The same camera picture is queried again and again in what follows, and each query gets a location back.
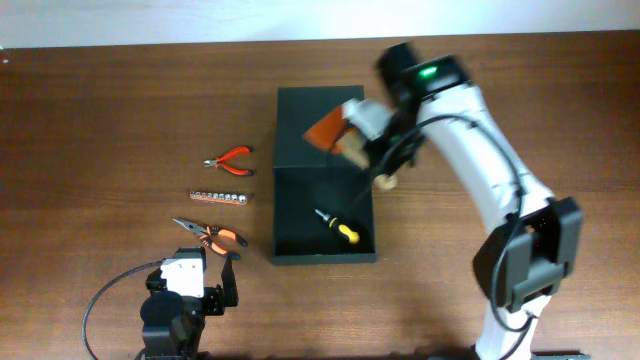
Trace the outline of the orange black needle-nose pliers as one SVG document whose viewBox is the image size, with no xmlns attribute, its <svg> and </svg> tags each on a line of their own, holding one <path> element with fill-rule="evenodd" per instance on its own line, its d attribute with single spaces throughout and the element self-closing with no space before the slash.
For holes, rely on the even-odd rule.
<svg viewBox="0 0 640 360">
<path fill-rule="evenodd" d="M 232 260 L 241 259 L 241 255 L 239 253 L 231 250 L 226 250 L 218 245 L 215 242 L 217 238 L 232 240 L 242 247 L 248 246 L 248 242 L 241 235 L 227 228 L 212 225 L 203 226 L 199 223 L 195 223 L 182 218 L 173 218 L 173 221 L 190 233 L 197 236 L 199 241 L 205 248 L 210 249 L 220 257 L 231 258 Z"/>
</svg>

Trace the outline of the orange scraper with wooden handle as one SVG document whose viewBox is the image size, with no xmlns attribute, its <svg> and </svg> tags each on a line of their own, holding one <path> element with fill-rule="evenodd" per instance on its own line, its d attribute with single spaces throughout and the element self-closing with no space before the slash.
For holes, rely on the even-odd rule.
<svg viewBox="0 0 640 360">
<path fill-rule="evenodd" d="M 342 104 L 331 110 L 303 134 L 303 138 L 310 145 L 325 152 L 329 156 L 342 156 L 341 129 L 345 124 L 341 115 Z"/>
</svg>

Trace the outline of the orange socket rail with sockets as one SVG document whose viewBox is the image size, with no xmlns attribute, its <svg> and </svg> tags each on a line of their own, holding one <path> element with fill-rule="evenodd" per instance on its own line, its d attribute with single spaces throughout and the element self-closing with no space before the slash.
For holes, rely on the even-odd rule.
<svg viewBox="0 0 640 360">
<path fill-rule="evenodd" d="M 189 198 L 203 203 L 220 203 L 242 206 L 248 202 L 248 197 L 237 193 L 219 193 L 207 191 L 190 191 Z"/>
</svg>

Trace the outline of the yellow black screwdriver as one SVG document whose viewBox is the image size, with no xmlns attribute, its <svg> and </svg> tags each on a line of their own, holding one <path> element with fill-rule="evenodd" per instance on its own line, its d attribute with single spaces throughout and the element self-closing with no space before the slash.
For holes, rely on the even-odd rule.
<svg viewBox="0 0 640 360">
<path fill-rule="evenodd" d="M 314 209 L 314 214 L 321 224 L 329 229 L 337 238 L 349 244 L 357 244 L 360 242 L 360 234 L 338 216 L 319 208 Z"/>
</svg>

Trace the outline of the red black diagonal cutters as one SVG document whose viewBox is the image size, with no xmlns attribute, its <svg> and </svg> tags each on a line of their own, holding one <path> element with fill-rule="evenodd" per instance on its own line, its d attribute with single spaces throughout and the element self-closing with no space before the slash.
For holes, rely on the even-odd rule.
<svg viewBox="0 0 640 360">
<path fill-rule="evenodd" d="M 248 168 L 235 167 L 233 161 L 239 156 L 251 154 L 253 149 L 250 146 L 238 146 L 225 154 L 215 157 L 213 159 L 206 159 L 203 161 L 203 165 L 206 168 L 222 169 L 229 174 L 239 177 L 248 177 L 254 174 L 254 171 Z"/>
</svg>

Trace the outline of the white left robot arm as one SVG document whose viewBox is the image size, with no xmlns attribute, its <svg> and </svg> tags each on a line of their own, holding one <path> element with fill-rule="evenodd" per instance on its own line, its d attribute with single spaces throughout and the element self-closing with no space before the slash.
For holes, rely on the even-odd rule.
<svg viewBox="0 0 640 360">
<path fill-rule="evenodd" d="M 143 302 L 144 348 L 141 359 L 208 359 L 199 349 L 208 317 L 222 316 L 239 303 L 233 260 L 227 258 L 221 283 L 204 284 L 206 253 L 202 247 L 180 248 L 148 275 L 150 296 Z"/>
</svg>

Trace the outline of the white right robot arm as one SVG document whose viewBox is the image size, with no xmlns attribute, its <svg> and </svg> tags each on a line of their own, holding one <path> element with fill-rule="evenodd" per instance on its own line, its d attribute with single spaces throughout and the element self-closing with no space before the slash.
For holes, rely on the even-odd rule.
<svg viewBox="0 0 640 360">
<path fill-rule="evenodd" d="M 431 142 L 474 201 L 488 235 L 472 260 L 487 310 L 473 359 L 532 359 L 544 308 L 573 273 L 583 213 L 527 168 L 494 122 L 462 62 L 420 62 L 408 43 L 376 63 L 392 104 L 351 99 L 332 140 L 347 159 L 390 183 Z"/>
</svg>

